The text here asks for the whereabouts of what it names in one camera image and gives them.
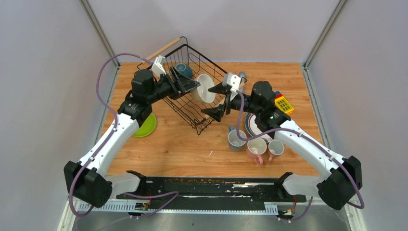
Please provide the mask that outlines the colourful toy brick block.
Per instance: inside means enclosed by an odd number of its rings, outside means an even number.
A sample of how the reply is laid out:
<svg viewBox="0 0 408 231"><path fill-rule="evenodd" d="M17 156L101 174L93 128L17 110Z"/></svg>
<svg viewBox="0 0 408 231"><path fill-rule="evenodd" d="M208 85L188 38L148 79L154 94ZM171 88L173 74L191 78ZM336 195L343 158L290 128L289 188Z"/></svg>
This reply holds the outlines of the colourful toy brick block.
<svg viewBox="0 0 408 231"><path fill-rule="evenodd" d="M289 103L289 101L279 92L276 91L276 98L275 98L275 105L284 113L290 115L293 113L294 108L293 106Z"/></svg>

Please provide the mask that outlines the small mauve cup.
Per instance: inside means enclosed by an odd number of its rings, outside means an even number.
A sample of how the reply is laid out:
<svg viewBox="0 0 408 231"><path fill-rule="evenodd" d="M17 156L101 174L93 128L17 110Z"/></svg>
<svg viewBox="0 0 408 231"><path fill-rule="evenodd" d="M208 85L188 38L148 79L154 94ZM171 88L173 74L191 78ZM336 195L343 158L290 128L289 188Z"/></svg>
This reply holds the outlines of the small mauve cup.
<svg viewBox="0 0 408 231"><path fill-rule="evenodd" d="M279 157L285 150L284 144L277 140L272 140L268 143L267 154L268 161L271 162L274 157Z"/></svg>

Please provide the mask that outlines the beige ceramic bowl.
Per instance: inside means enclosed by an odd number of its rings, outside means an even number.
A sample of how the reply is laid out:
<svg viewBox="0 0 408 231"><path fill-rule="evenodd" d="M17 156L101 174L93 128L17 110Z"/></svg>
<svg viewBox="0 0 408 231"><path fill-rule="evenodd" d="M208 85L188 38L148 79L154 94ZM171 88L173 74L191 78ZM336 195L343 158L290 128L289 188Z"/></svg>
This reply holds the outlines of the beige ceramic bowl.
<svg viewBox="0 0 408 231"><path fill-rule="evenodd" d="M216 97L215 93L208 91L210 87L215 86L212 78L207 74L200 74L194 80L199 82L200 85L191 90L193 99L201 103L212 103Z"/></svg>

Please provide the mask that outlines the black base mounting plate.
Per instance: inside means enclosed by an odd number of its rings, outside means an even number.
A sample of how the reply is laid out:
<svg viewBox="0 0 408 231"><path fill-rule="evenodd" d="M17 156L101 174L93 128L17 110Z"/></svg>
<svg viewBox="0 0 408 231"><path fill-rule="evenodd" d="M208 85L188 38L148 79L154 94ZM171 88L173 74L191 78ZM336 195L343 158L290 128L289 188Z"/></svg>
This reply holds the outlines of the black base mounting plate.
<svg viewBox="0 0 408 231"><path fill-rule="evenodd" d="M276 178L147 177L135 195L152 196L178 192L167 209L256 211L265 202L306 202L304 195L291 196L276 186Z"/></svg>

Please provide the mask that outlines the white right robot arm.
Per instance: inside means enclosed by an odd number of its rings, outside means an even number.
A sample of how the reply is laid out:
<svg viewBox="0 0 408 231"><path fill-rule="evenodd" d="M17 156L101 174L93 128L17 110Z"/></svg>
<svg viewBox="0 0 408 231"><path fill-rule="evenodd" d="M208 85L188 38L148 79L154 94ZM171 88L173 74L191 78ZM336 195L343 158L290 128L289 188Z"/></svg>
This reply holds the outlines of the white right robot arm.
<svg viewBox="0 0 408 231"><path fill-rule="evenodd" d="M263 135L282 142L305 159L318 173L318 177L285 173L275 187L275 195L287 201L293 195L319 197L329 207L340 210L345 204L364 209L360 193L363 186L362 164L354 156L345 158L316 141L304 132L289 115L275 105L276 93L267 81L258 81L250 95L246 95L230 84L221 83L204 90L225 96L223 103L202 112L216 121L231 110L239 112L237 125L241 124L243 112L255 115L255 123L261 134L246 138L250 142Z"/></svg>

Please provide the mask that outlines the light blue mug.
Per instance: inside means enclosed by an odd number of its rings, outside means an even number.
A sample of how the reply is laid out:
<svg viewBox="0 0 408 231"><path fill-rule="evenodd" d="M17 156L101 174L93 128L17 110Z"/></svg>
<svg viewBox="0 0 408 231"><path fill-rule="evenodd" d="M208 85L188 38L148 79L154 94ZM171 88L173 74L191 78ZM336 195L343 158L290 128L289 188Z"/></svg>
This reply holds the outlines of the light blue mug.
<svg viewBox="0 0 408 231"><path fill-rule="evenodd" d="M227 139L229 148L232 152L240 151L246 144L246 141L243 141L238 137L237 130L232 125L229 126Z"/></svg>

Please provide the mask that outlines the white plate dark striped rim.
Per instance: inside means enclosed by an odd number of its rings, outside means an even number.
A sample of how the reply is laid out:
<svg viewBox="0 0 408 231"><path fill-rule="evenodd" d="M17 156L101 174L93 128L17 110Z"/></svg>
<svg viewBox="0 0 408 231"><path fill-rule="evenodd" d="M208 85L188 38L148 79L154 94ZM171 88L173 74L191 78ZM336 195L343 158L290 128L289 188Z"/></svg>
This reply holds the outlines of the white plate dark striped rim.
<svg viewBox="0 0 408 231"><path fill-rule="evenodd" d="M258 128L257 124L255 123L256 116L252 113L247 113L244 120L244 125L248 134L253 137L262 133L262 131ZM266 143L271 142L274 140L269 135L260 136Z"/></svg>

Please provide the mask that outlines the pink cup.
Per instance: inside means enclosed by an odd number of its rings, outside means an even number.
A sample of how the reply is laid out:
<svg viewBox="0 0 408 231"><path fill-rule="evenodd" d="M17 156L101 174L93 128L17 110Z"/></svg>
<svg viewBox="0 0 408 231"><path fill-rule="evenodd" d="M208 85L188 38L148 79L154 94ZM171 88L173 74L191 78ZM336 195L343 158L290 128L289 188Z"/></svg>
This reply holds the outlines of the pink cup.
<svg viewBox="0 0 408 231"><path fill-rule="evenodd" d="M257 165L263 165L262 155L267 150L267 143L262 138L255 138L247 142L247 157L253 160Z"/></svg>

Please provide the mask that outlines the lime green plate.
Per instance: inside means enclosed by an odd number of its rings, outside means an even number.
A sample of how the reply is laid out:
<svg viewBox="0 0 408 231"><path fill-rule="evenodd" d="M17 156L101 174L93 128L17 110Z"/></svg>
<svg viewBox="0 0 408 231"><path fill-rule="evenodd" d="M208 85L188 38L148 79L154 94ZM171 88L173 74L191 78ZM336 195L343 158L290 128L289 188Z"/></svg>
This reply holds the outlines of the lime green plate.
<svg viewBox="0 0 408 231"><path fill-rule="evenodd" d="M133 137L142 138L150 135L157 127L157 119L156 116L151 113L144 123L140 126L140 128L132 134Z"/></svg>

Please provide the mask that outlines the dark blue ceramic bowl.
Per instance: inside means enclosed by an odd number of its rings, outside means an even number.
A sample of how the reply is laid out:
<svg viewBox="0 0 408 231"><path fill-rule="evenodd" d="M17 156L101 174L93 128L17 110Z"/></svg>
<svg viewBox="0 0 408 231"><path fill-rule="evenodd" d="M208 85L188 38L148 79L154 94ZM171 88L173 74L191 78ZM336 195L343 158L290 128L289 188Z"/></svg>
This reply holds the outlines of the dark blue ceramic bowl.
<svg viewBox="0 0 408 231"><path fill-rule="evenodd" d="M192 79L193 73L192 73L192 69L190 68L189 65L187 65L185 63L178 63L178 64L175 65L175 69L182 76Z"/></svg>

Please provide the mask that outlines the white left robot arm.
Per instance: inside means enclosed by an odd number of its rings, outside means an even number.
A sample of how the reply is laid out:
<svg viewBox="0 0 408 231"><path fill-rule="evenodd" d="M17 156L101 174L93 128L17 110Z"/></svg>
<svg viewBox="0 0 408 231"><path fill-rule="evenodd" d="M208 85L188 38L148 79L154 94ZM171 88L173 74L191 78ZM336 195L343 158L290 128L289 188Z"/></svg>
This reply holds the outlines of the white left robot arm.
<svg viewBox="0 0 408 231"><path fill-rule="evenodd" d="M151 69L136 71L131 90L114 113L110 127L86 155L76 163L69 161L64 167L71 209L75 209L74 198L97 208L111 197L124 193L136 199L143 198L147 185L141 182L141 174L128 171L108 176L107 170L125 142L152 113L153 103L166 97L178 99L199 86L200 82L184 77L173 67L169 74L160 71L159 79Z"/></svg>

